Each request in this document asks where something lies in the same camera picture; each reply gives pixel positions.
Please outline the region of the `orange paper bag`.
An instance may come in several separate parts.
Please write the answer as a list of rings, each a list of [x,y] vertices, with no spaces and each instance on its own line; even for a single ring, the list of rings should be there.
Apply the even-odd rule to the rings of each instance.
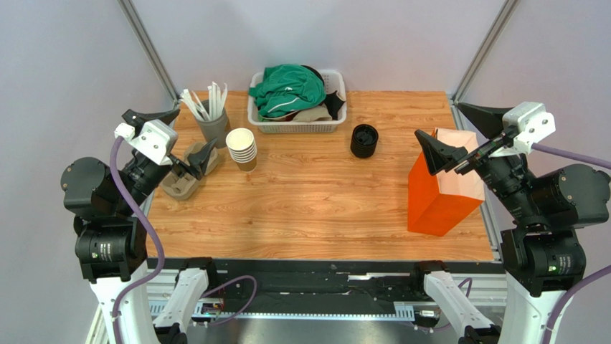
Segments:
[[[430,175],[419,154],[408,177],[408,231],[445,236],[485,201],[484,188],[475,171]]]

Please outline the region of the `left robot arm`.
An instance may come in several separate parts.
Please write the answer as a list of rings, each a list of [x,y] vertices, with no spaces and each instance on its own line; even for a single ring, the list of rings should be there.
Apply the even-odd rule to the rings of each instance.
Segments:
[[[161,240],[142,204],[168,175],[202,179],[216,146],[208,142],[186,160],[177,158],[172,150],[178,135],[170,124],[178,114],[126,111],[110,162],[80,158],[60,180],[64,207],[75,216],[75,254],[111,343],[185,343],[196,304],[217,277],[211,258],[184,260],[169,301],[152,316],[146,285],[164,268],[165,257],[159,252],[149,272],[146,241],[161,249]]]

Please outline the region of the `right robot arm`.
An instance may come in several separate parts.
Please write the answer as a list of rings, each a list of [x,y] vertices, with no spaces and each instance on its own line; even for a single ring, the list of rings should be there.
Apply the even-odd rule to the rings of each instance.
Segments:
[[[483,107],[465,102],[459,111],[486,137],[468,150],[417,130],[430,175],[475,172],[513,217],[501,232],[507,298],[502,325],[483,316],[441,261],[423,261],[412,271],[412,291],[437,303],[459,343],[553,343],[562,310],[574,294],[610,273],[586,275],[586,254],[576,231],[605,223],[610,214],[610,163],[568,153],[572,163],[543,176],[527,155],[555,129],[540,102]]]

